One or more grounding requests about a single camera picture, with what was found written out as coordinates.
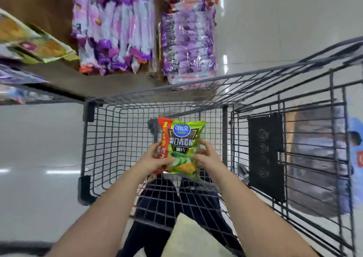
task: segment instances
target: brand logo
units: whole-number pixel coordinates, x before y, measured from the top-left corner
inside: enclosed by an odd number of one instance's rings
[[[184,138],[189,135],[190,126],[187,124],[185,124],[185,125],[176,124],[173,128],[173,132],[176,136],[178,136],[180,138]]]

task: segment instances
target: black plastic corner guard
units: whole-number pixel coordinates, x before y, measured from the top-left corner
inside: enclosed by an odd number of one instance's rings
[[[78,202],[82,205],[91,205],[96,197],[90,193],[91,176],[82,176],[78,179]]]

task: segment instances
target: dark blue pants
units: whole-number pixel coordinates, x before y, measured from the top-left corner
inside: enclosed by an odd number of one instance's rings
[[[135,218],[173,228],[175,218],[182,212],[211,233],[222,245],[242,252],[237,238],[222,217],[217,193],[199,190],[198,184],[182,179],[179,194],[180,197],[170,180],[159,175],[141,193]],[[170,234],[170,231],[134,221],[117,257],[132,257],[142,248],[147,257],[160,257]]]

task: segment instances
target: chip bag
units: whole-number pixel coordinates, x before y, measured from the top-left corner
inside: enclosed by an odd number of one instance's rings
[[[173,163],[163,169],[171,173],[185,173],[190,176],[199,176],[196,162],[190,159],[198,146],[198,139],[206,122],[180,122],[173,119],[158,117],[161,128],[161,156],[160,158],[174,157]]]

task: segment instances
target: metal wire basket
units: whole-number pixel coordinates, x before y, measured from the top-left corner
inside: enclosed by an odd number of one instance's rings
[[[362,45],[359,37],[295,64],[183,84],[194,90],[168,85],[89,99],[79,201],[92,204],[160,138],[158,116],[204,120],[203,138],[224,164],[320,255],[355,256],[347,103],[361,96]],[[199,181],[175,174],[145,181],[131,216],[171,231],[178,215],[167,211],[173,206],[199,217],[242,255],[217,187],[201,175]],[[142,198],[157,204],[142,206]],[[211,224],[211,217],[224,223]]]

